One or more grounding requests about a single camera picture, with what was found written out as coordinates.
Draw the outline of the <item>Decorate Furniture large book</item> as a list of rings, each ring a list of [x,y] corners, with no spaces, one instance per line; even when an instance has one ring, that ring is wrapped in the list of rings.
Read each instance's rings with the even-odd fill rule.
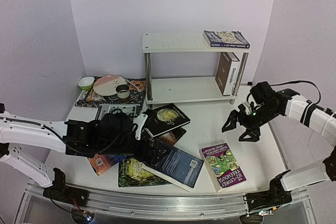
[[[236,83],[240,60],[233,52],[221,52],[215,81],[223,96],[231,95]]]

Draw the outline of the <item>52-Storey Treehouse book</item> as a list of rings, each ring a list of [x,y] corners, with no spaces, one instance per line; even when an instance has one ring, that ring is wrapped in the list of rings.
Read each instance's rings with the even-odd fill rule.
[[[239,31],[204,31],[203,37],[210,47],[249,49],[250,43]]]

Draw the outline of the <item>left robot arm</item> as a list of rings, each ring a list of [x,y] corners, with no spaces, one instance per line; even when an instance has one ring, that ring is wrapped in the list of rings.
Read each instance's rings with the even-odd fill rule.
[[[5,111],[1,114],[1,143],[9,144],[10,154],[1,158],[1,162],[6,163],[21,173],[34,180],[42,188],[50,187],[50,192],[59,201],[66,201],[71,196],[71,190],[63,182],[55,182],[53,169],[41,163],[19,148],[21,145],[42,147],[55,154],[50,156],[53,164],[61,164],[65,169],[67,181],[71,185],[87,186],[97,189],[113,190],[112,178],[99,178],[94,175],[85,157],[68,156],[65,154],[65,144],[46,127],[49,125],[57,133],[64,134],[66,125],[63,121],[45,122],[37,121],[35,125],[29,124],[27,118],[14,116]]]

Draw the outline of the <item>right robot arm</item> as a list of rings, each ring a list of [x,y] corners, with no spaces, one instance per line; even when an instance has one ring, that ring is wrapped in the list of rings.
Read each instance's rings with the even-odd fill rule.
[[[300,122],[335,147],[335,111],[330,108],[323,108],[292,89],[275,91],[266,81],[253,86],[248,97],[253,101],[246,100],[238,110],[232,110],[222,132],[240,125],[245,131],[239,141],[257,142],[260,128],[282,115]],[[293,190],[325,181],[335,181],[335,151],[322,161],[277,175],[270,181],[268,190],[247,193],[244,200],[249,212],[280,207],[292,201]]]

